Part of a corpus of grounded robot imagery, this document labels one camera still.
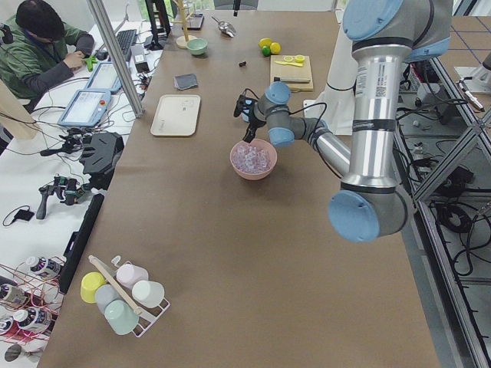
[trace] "yellow knife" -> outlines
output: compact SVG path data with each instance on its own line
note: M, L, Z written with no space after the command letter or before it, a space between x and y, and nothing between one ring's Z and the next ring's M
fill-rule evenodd
M276 64L280 64L280 65L291 65L293 67L303 67L303 63L293 63L293 62L290 62L290 61L275 61Z

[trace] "hand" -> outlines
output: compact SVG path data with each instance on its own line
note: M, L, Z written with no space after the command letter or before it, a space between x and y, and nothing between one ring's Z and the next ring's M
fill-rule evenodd
M83 58L84 53L82 51L75 51L71 54L67 54L63 62L73 71L82 66Z

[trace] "tablet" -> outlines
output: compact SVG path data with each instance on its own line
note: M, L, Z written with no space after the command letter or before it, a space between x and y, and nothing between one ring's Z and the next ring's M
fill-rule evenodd
M103 61L96 64L85 88L102 88L110 90L111 93L118 92L121 88L121 82L120 78L117 76L116 69L114 69L113 63Z
M63 127L95 127L106 113L110 90L83 89L75 92L58 121Z

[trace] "pink bowl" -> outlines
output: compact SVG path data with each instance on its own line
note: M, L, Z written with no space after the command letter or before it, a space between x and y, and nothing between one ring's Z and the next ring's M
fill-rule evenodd
M234 162L232 160L233 154L236 152L237 147L239 147L240 145L243 145L243 144L247 145L248 143L246 143L244 141L240 141L240 142L236 143L235 146L232 147L232 150L230 151L230 163L232 164L232 167L236 171L236 173L238 173L242 178L247 179L247 180L260 180L260 179L263 179L266 176L268 176L269 173L271 171L273 171L273 169L275 168L276 161L278 159L278 155L276 153L275 147L273 147L271 143L266 142L265 140L260 140L258 138L255 138L254 140L252 140L251 143L249 143L250 146L256 146L259 149L266 151L268 153L269 162L270 162L268 170L254 174L254 173L241 171L238 167L236 167L236 165L234 164Z

